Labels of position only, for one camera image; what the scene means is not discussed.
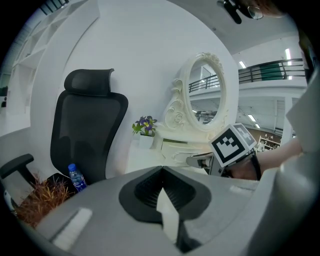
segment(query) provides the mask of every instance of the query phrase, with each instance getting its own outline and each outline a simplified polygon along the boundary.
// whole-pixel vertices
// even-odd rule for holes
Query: desk
[[[149,167],[163,166],[165,160],[165,157],[157,149],[139,148],[139,140],[133,139],[130,144],[125,173],[128,174]],[[207,175],[205,169],[195,168],[192,166],[179,168]]]

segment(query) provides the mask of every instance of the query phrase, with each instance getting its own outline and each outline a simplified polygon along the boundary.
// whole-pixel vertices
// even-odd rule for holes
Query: flower pot
[[[153,142],[154,142],[154,137],[140,134],[140,139],[139,139],[140,149],[146,149],[146,150],[150,149]]]

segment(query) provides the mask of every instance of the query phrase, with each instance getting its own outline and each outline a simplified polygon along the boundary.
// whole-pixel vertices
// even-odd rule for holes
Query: bottle cap
[[[69,164],[68,166],[69,172],[74,172],[77,168],[74,163]]]

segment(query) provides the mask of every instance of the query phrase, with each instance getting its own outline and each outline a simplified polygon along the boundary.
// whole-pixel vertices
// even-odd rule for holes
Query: dried grass plant
[[[40,182],[39,175],[35,177],[34,190],[20,206],[15,207],[17,217],[35,228],[43,217],[66,201],[73,192],[68,191],[65,182],[54,180]]]

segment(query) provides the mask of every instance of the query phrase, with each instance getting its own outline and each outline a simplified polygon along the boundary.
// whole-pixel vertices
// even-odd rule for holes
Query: human arm
[[[265,170],[279,167],[283,162],[292,156],[302,152],[298,138],[293,138],[288,143],[276,149],[258,152],[256,157],[260,164],[261,175]],[[251,162],[251,156],[227,168],[236,179],[256,180],[256,170]]]

